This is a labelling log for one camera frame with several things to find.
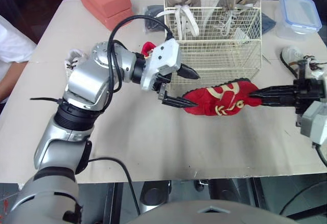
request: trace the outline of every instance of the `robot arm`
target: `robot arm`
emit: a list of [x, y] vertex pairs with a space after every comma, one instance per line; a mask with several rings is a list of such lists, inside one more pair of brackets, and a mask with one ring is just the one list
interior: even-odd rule
[[260, 98], [263, 106], [295, 107], [296, 126], [301, 127], [301, 134], [309, 137], [315, 145], [327, 141], [327, 80], [306, 77], [307, 60], [297, 62], [298, 79], [293, 85], [271, 86], [250, 94], [252, 98]]
[[[75, 175], [88, 164], [92, 147], [88, 139], [109, 97], [107, 45], [108, 42], [98, 43], [90, 57], [74, 68], [35, 152], [34, 166], [38, 171], [19, 194], [7, 223], [80, 223]], [[156, 47], [147, 59], [118, 44], [114, 52], [119, 67], [113, 69], [114, 84], [120, 74], [123, 82], [156, 91], [163, 104], [178, 108], [197, 105], [166, 92], [166, 84], [175, 71], [185, 78], [199, 78], [193, 69], [181, 64], [181, 52], [174, 38]]]

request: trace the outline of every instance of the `white table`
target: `white table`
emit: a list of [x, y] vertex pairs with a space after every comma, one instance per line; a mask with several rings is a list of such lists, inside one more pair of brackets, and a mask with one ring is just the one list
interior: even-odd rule
[[[135, 13], [162, 0], [132, 0]], [[273, 17], [276, 2], [263, 2]], [[90, 51], [109, 31], [79, 0], [63, 1], [20, 77], [0, 117], [0, 182], [23, 183], [35, 173], [33, 155], [57, 105], [30, 97], [62, 97], [63, 60], [71, 48]], [[163, 33], [145, 35], [142, 20], [123, 27], [116, 38], [131, 51], [146, 41], [160, 44]], [[271, 31], [263, 36], [262, 70], [253, 82], [260, 88], [292, 84], [278, 59], [282, 47], [294, 44]], [[304, 52], [327, 61], [327, 50], [315, 34], [297, 43]], [[280, 176], [326, 172], [308, 138], [295, 127], [294, 108], [245, 107], [229, 117], [192, 116], [160, 104], [155, 92], [124, 84], [108, 110], [96, 121], [91, 158], [121, 159], [134, 181]], [[113, 162], [94, 162], [77, 176], [79, 183], [121, 182], [126, 178]]]

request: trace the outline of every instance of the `white shoelace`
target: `white shoelace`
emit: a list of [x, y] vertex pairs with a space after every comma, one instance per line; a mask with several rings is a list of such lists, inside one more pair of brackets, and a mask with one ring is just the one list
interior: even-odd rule
[[242, 6], [245, 7], [243, 10], [228, 10], [223, 15], [219, 16], [218, 24], [213, 25], [213, 28], [219, 29], [220, 34], [222, 36], [227, 36], [230, 32], [230, 28], [233, 24], [235, 24], [236, 18], [242, 14], [243, 12], [250, 9], [249, 6]]
[[191, 32], [194, 37], [199, 36], [200, 30], [196, 23], [193, 13], [188, 5], [175, 5], [176, 10], [162, 11], [156, 15], [161, 17], [168, 14], [175, 14], [177, 23], [177, 33], [179, 40], [186, 40], [186, 33]]
[[[220, 0], [214, 0], [212, 3], [212, 7], [217, 7], [218, 3]], [[210, 9], [210, 10], [203, 10], [203, 26], [206, 26], [206, 24], [208, 23], [212, 13], [214, 12], [214, 8]]]

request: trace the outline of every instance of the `black cable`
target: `black cable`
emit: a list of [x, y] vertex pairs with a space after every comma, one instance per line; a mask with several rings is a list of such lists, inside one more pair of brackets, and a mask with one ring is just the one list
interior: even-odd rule
[[38, 101], [38, 100], [50, 101], [50, 102], [55, 102], [55, 103], [59, 102], [59, 99], [55, 99], [55, 98], [51, 98], [51, 97], [34, 97], [34, 98], [30, 98], [30, 100], [32, 100], [32, 101]]
[[111, 56], [112, 56], [112, 49], [113, 49], [113, 38], [115, 36], [115, 34], [117, 33], [117, 31], [126, 23], [128, 23], [129, 21], [135, 20], [135, 19], [147, 19], [150, 21], [154, 21], [156, 23], [158, 23], [159, 25], [163, 26], [165, 30], [167, 30], [167, 37], [166, 40], [173, 38], [173, 33], [172, 31], [169, 29], [169, 27], [164, 24], [163, 22], [161, 22], [160, 20], [158, 20], [157, 18], [154, 18], [152, 16], [144, 16], [144, 15], [134, 15], [134, 16], [130, 16], [125, 18], [124, 20], [122, 20], [121, 22], [119, 22], [116, 27], [112, 30], [110, 36], [109, 36], [109, 40], [108, 40], [108, 47], [107, 47], [107, 58], [108, 58], [108, 69], [109, 69], [109, 80], [108, 80], [108, 100], [104, 106], [104, 108], [102, 109], [102, 111], [105, 111], [108, 106], [110, 105], [110, 102], [112, 100], [112, 95], [114, 92], [113, 89], [113, 69], [112, 69], [112, 62], [111, 62]]
[[115, 89], [113, 92], [116, 93], [118, 92], [121, 87], [122, 87], [122, 74], [120, 72], [120, 68], [119, 68], [119, 65], [118, 65], [118, 61], [117, 61], [117, 56], [116, 56], [116, 52], [115, 52], [115, 46], [114, 44], [118, 44], [120, 45], [121, 47], [127, 49], [120, 41], [114, 39], [112, 41], [112, 56], [113, 56], [113, 64], [114, 64], [114, 67], [116, 69], [116, 73], [117, 73], [117, 77], [118, 77], [118, 87], [117, 89]]
[[326, 181], [321, 181], [321, 182], [318, 182], [318, 183], [315, 183], [315, 184], [312, 184], [311, 186], [309, 187], [306, 187], [304, 189], [302, 189], [300, 192], [298, 192], [296, 195], [294, 195], [285, 205], [284, 207], [282, 208], [282, 210], [280, 211], [280, 215], [283, 215], [283, 213], [285, 212], [286, 208], [299, 196], [301, 195], [302, 193], [314, 188], [314, 187], [317, 187], [317, 186], [320, 186], [322, 185], [323, 183], [327, 183], [327, 180]]
[[130, 176], [130, 174], [128, 172], [128, 169], [127, 169], [126, 165], [122, 161], [120, 161], [119, 159], [112, 158], [112, 157], [100, 157], [100, 158], [96, 158], [96, 159], [90, 159], [89, 162], [101, 161], [101, 160], [109, 160], [109, 161], [116, 162], [117, 164], [119, 164], [123, 168], [123, 170], [125, 172], [125, 175], [127, 177], [127, 180], [128, 180], [129, 188], [131, 189], [131, 192], [132, 192], [132, 196], [133, 196], [134, 204], [135, 204], [135, 207], [136, 207], [137, 215], [140, 215], [141, 212], [139, 210], [139, 206], [138, 206], [138, 203], [137, 203], [136, 195], [135, 195], [133, 184], [132, 184], [132, 179], [131, 179], [131, 176]]
[[322, 151], [320, 150], [320, 145], [317, 143], [313, 143], [313, 146], [315, 147], [317, 154], [319, 158], [321, 159], [322, 163], [327, 167], [327, 160], [326, 158], [322, 155]]

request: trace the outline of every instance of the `person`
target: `person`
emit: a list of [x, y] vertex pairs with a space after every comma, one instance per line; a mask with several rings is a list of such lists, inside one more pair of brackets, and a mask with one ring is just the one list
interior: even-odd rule
[[0, 114], [36, 44], [0, 15]]

